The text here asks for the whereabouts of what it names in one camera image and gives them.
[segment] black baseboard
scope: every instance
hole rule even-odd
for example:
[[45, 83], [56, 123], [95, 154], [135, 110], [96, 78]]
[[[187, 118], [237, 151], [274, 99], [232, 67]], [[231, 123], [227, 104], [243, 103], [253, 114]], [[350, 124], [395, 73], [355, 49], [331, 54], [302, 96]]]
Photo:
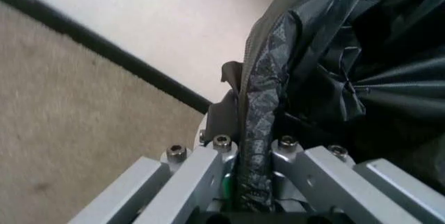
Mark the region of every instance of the black baseboard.
[[86, 29], [39, 0], [0, 0], [28, 16], [40, 21], [51, 29], [69, 35], [99, 55], [122, 66], [127, 71], [154, 85], [199, 112], [205, 113], [211, 104], [182, 84], [159, 72], [135, 56], [121, 50], [96, 33]]

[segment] beige carpet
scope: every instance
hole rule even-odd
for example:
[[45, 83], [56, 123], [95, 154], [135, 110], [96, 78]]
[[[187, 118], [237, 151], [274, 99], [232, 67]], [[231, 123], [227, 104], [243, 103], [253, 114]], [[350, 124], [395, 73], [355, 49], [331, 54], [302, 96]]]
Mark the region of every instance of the beige carpet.
[[64, 223], [202, 114], [0, 4], [0, 223]]

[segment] bolt head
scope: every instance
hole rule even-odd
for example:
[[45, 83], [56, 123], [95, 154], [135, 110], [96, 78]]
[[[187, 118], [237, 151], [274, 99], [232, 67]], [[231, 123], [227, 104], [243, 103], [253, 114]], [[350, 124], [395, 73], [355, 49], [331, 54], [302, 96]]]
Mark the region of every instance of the bolt head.
[[182, 145], [172, 145], [166, 150], [167, 160], [171, 163], [181, 163], [187, 158], [187, 149]]
[[205, 129], [201, 129], [200, 130], [200, 142], [201, 143], [205, 142], [204, 138], [205, 138]]
[[293, 152], [298, 146], [298, 141], [290, 135], [284, 135], [278, 142], [278, 147], [285, 151]]
[[342, 161], [346, 161], [348, 157], [348, 150], [340, 145], [330, 145], [328, 150]]
[[228, 135], [220, 134], [213, 138], [213, 149], [222, 153], [229, 152], [232, 147], [232, 140]]

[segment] black nylon cover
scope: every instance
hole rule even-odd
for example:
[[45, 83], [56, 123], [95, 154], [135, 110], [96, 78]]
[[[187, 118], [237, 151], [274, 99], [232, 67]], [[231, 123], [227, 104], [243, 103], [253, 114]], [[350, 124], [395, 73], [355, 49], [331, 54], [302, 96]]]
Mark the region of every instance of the black nylon cover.
[[239, 91], [235, 207], [275, 210], [270, 143], [283, 134], [386, 157], [443, 190], [444, 13], [445, 0], [274, 0], [242, 70], [223, 75]]

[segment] white wall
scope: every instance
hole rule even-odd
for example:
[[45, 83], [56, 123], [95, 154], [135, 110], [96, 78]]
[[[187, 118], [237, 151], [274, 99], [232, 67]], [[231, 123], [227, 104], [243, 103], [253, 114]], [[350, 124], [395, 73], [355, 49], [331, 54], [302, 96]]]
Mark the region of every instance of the white wall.
[[212, 102], [272, 0], [41, 0]]

